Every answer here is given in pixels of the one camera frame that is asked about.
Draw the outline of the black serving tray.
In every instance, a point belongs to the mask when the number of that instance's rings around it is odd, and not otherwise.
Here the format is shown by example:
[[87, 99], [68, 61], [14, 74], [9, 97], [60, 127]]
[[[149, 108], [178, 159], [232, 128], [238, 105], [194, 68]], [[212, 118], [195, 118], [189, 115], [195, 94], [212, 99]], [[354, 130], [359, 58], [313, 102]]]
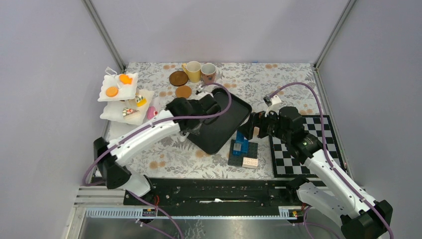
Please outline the black serving tray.
[[231, 95], [228, 111], [217, 117], [206, 119], [200, 128], [200, 134], [190, 134], [187, 139], [207, 154], [216, 154], [243, 124], [252, 111], [250, 104]]

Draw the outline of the light brown round coaster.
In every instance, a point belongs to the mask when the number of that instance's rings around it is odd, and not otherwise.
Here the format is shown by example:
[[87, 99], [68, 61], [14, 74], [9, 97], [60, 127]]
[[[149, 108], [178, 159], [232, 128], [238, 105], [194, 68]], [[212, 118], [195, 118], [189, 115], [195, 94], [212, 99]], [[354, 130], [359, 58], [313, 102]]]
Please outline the light brown round coaster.
[[192, 94], [192, 89], [189, 86], [183, 85], [175, 90], [177, 98], [189, 98]]

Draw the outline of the pink patterned mug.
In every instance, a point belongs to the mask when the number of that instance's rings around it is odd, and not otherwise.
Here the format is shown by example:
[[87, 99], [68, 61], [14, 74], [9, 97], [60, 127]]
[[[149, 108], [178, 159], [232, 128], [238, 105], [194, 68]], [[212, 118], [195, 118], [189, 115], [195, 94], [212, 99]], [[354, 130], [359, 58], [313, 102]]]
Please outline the pink patterned mug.
[[216, 66], [213, 63], [205, 63], [201, 67], [201, 77], [204, 84], [209, 85], [215, 82]]

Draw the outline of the yellow mug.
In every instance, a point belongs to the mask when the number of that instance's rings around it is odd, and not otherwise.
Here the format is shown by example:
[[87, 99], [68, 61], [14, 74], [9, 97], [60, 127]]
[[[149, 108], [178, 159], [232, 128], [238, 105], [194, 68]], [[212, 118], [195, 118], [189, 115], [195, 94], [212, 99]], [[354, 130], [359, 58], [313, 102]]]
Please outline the yellow mug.
[[201, 80], [201, 64], [197, 61], [191, 61], [182, 64], [183, 71], [187, 74], [192, 83], [198, 83]]

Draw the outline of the dark brown round coaster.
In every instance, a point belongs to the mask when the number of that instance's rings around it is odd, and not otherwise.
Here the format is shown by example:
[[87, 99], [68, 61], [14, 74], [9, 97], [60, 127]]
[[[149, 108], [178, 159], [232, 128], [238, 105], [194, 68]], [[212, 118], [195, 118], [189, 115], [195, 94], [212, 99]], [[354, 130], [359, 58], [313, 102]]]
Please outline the dark brown round coaster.
[[175, 71], [169, 76], [170, 84], [176, 87], [185, 85], [188, 80], [188, 75], [184, 71]]

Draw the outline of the pink square cake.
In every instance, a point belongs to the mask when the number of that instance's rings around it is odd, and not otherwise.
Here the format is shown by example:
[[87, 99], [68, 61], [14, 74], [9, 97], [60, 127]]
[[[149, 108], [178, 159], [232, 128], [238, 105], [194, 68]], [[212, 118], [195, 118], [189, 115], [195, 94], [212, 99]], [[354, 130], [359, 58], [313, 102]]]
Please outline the pink square cake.
[[148, 119], [148, 120], [151, 120], [151, 119], [153, 119], [156, 115], [158, 115], [158, 111], [157, 111], [156, 107], [155, 107], [155, 106], [150, 106], [150, 107], [148, 108], [148, 110], [147, 110], [147, 114], [146, 114], [147, 119]]

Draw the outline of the yellow cake slice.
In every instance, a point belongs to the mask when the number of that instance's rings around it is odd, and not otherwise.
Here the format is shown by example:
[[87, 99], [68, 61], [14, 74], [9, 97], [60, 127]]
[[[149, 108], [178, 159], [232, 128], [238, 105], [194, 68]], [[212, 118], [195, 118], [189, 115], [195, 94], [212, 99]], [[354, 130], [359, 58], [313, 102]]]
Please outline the yellow cake slice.
[[147, 100], [142, 95], [135, 95], [135, 103], [137, 107], [141, 107], [147, 103]]

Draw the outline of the white strawberry cake slice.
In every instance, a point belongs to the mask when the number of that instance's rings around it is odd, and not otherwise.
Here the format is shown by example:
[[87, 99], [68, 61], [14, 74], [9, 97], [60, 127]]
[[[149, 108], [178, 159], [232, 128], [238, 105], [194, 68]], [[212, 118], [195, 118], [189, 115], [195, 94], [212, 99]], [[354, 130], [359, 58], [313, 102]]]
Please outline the white strawberry cake slice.
[[132, 108], [123, 108], [122, 115], [125, 120], [139, 117], [140, 111]]

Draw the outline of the orange fish biscuit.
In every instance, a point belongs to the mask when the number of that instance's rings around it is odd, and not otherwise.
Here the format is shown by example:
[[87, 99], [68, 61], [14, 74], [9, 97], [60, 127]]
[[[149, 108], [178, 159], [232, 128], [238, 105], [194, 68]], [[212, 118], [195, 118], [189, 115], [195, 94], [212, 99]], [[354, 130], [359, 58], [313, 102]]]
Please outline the orange fish biscuit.
[[133, 81], [133, 79], [130, 77], [130, 76], [128, 76], [128, 75], [126, 75], [126, 74], [121, 74], [120, 76], [119, 76], [119, 80], [124, 84], [124, 85], [131, 85], [132, 84], [132, 81]]

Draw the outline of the orange round biscuit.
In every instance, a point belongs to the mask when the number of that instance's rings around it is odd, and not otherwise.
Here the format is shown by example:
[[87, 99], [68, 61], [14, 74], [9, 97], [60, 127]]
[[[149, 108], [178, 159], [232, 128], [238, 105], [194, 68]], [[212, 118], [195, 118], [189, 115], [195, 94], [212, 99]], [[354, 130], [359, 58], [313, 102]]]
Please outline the orange round biscuit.
[[106, 89], [105, 94], [107, 97], [115, 97], [118, 95], [119, 89], [118, 87], [109, 87]]

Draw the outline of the silver tongs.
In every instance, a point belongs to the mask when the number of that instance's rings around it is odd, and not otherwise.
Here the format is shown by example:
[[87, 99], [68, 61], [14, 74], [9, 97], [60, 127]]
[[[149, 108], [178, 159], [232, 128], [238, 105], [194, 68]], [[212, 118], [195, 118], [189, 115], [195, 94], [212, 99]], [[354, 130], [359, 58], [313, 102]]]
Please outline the silver tongs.
[[185, 132], [185, 131], [180, 132], [179, 141], [184, 142], [188, 136], [189, 136], [188, 132]]

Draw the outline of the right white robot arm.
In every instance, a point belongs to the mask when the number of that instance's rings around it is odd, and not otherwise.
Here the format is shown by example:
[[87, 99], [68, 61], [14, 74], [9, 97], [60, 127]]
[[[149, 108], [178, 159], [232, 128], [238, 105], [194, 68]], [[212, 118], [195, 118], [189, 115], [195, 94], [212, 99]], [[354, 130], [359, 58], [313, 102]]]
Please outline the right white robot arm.
[[390, 234], [392, 206], [386, 200], [377, 201], [357, 185], [333, 160], [325, 143], [306, 130], [304, 122], [295, 107], [283, 107], [278, 113], [252, 113], [238, 130], [247, 139], [253, 137], [256, 127], [259, 138], [278, 138], [288, 153], [332, 192], [321, 192], [305, 177], [297, 177], [287, 185], [288, 203], [303, 202], [317, 209], [335, 222], [347, 239], [377, 239]]

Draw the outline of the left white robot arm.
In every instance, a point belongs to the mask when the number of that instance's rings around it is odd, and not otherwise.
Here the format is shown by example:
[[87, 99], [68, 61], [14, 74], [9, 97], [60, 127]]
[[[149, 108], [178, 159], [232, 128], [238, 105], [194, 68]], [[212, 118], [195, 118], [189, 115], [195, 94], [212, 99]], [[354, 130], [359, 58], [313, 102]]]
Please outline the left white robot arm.
[[198, 100], [176, 98], [153, 119], [129, 133], [110, 141], [97, 138], [93, 143], [94, 156], [103, 184], [108, 189], [130, 191], [141, 204], [150, 204], [154, 200], [153, 189], [145, 176], [128, 169], [128, 160], [168, 136], [199, 133], [206, 119], [221, 114], [221, 107], [210, 93], [203, 93]]

